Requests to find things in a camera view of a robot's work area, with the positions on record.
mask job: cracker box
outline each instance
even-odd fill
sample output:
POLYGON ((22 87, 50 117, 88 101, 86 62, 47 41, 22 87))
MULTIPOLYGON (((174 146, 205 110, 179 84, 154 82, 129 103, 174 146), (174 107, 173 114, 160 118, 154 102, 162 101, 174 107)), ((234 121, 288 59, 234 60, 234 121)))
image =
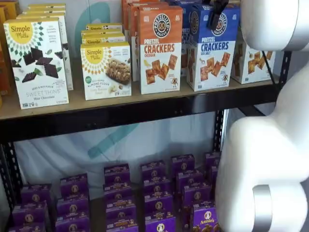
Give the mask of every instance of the cracker box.
POLYGON ((129 22, 129 42, 131 45, 131 58, 132 58, 132 80, 140 80, 140 56, 138 46, 138 19, 139 19, 139 7, 141 6, 155 6, 155 5, 168 5, 165 1, 154 1, 154 2, 137 2, 130 3, 128 5, 128 22, 129 22))
POLYGON ((45 232, 44 223, 31 223, 25 226, 15 226, 8 230, 9 232, 45 232))
POLYGON ((106 184, 130 181, 129 165, 126 163, 104 167, 104 177, 106 184))
MULTIPOLYGON (((275 52, 265 52, 270 69, 275 64, 275 52)), ((232 77, 241 84, 270 80, 270 75, 261 51, 250 48, 243 39, 241 29, 238 29, 234 52, 232 77)))
POLYGON ((61 196, 88 193, 87 173, 60 179, 61 196))
POLYGON ((86 100, 131 96, 128 42, 81 45, 86 100))
POLYGON ((58 199, 58 215, 89 211, 89 197, 87 194, 74 194, 58 199))
POLYGON ((196 182, 203 182, 204 175, 198 169, 187 170, 176 175, 176 189, 178 193, 182 193, 182 189, 186 185, 196 182))
POLYGON ((183 10, 179 6, 140 7, 140 92, 180 89, 183 10))
POLYGON ((184 172, 186 170, 194 170, 195 159, 194 156, 189 155, 181 155, 181 156, 173 156, 171 158, 172 163, 172 176, 175 177, 177 173, 184 172))
POLYGON ((83 44, 100 44, 104 42, 125 42, 125 36, 123 33, 114 33, 114 34, 92 34, 92 35, 83 35, 82 43, 83 44))
POLYGON ((103 189, 105 200, 121 199, 132 196, 132 187, 130 182, 105 184, 103 189))
POLYGON ((88 212, 67 214, 57 218, 56 232, 86 230, 90 228, 88 212))
POLYGON ((14 224, 22 226, 33 222, 44 222, 50 227, 46 202, 16 205, 12 212, 14 224))
POLYGON ((192 231, 219 232, 220 227, 214 203, 193 205, 190 228, 192 231))
POLYGON ((104 34, 115 34, 121 33, 121 30, 118 29, 99 29, 99 30, 82 30, 81 35, 104 35, 104 34))
POLYGON ((86 25, 86 30, 101 29, 120 29, 122 31, 122 25, 121 23, 89 23, 86 25))
POLYGON ((206 182, 193 183, 183 187, 183 206, 191 205, 194 201, 208 201, 211 187, 206 182))
POLYGON ((163 160, 142 164, 140 169, 143 180, 166 175, 166 166, 163 160))
POLYGON ((145 232, 177 232, 175 215, 165 210, 146 214, 145 232))
POLYGON ((171 192, 171 181, 165 175, 144 180, 144 194, 165 191, 171 192))
POLYGON ((106 221, 106 232, 138 232, 139 227, 135 217, 108 219, 106 221))
POLYGON ((69 103, 57 18, 4 23, 20 107, 69 103))
POLYGON ((178 5, 183 9, 183 34, 182 34, 182 56, 181 56, 181 74, 187 76, 188 51, 189 51, 189 34, 190 20, 189 15, 193 4, 201 3, 201 0, 171 1, 171 5, 178 5))
POLYGON ((106 202, 106 218, 136 217, 136 206, 133 197, 114 199, 106 202))
POLYGON ((155 192, 144 196, 145 212, 150 213, 156 210, 173 211, 173 196, 169 192, 155 192))
POLYGON ((229 85, 240 11, 229 4, 216 30, 207 27, 212 5, 193 5, 187 82, 194 91, 229 85))
POLYGON ((61 37, 62 48, 63 48, 62 51, 63 51, 65 74, 66 74, 66 79, 67 79, 67 87, 68 87, 68 90, 73 90, 71 59, 70 59, 70 51, 69 51, 69 45, 68 45, 65 14, 64 13, 43 13, 43 14, 28 13, 28 14, 19 15, 17 19, 49 18, 49 17, 56 17, 59 19, 60 37, 61 37))

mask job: orange cracker box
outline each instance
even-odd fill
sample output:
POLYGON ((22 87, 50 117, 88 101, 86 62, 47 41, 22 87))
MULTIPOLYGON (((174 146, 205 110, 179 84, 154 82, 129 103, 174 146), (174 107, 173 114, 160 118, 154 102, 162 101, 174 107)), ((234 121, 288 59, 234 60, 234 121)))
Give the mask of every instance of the orange cracker box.
POLYGON ((179 6, 140 7, 140 92, 180 89, 183 10, 179 6))
POLYGON ((165 1, 159 2, 142 2, 142 3, 129 3, 128 5, 128 21, 129 21, 129 43, 131 44, 131 68, 133 81, 139 81, 139 50, 138 50, 138 15, 139 7, 141 6, 157 6, 157 5, 168 5, 165 1))

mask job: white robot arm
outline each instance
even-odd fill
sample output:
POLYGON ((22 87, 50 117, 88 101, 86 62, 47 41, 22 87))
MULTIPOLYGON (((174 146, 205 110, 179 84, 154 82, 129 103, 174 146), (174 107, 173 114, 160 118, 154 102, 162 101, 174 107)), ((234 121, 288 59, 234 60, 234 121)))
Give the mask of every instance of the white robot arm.
MULTIPOLYGON (((242 0, 241 27, 256 50, 309 51, 309 0, 242 0)), ((246 117, 222 151, 216 207, 224 232, 299 232, 308 204, 309 64, 281 90, 270 116, 246 117)))

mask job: shelf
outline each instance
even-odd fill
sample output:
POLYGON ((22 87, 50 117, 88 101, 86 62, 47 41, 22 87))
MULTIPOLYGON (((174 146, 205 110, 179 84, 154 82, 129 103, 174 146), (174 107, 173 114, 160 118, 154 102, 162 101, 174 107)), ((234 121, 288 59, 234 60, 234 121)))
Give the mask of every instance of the shelf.
POLYGON ((181 80, 177 92, 141 95, 133 83, 132 96, 85 101, 80 74, 75 75, 69 104, 21 110, 17 91, 3 97, 0 108, 0 142, 12 142, 95 130, 125 124, 186 116, 274 102, 270 81, 240 85, 233 79, 229 87, 194 92, 181 80))

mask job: box stack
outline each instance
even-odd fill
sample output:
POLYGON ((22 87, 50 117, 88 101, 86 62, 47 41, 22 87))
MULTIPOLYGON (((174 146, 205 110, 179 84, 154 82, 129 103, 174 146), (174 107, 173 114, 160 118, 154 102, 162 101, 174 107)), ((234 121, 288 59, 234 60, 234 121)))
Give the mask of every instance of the box stack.
POLYGON ((62 198, 57 203, 56 232, 90 231, 87 174, 60 180, 62 198))
POLYGON ((136 206, 128 164, 104 167, 107 232, 137 232, 136 206))

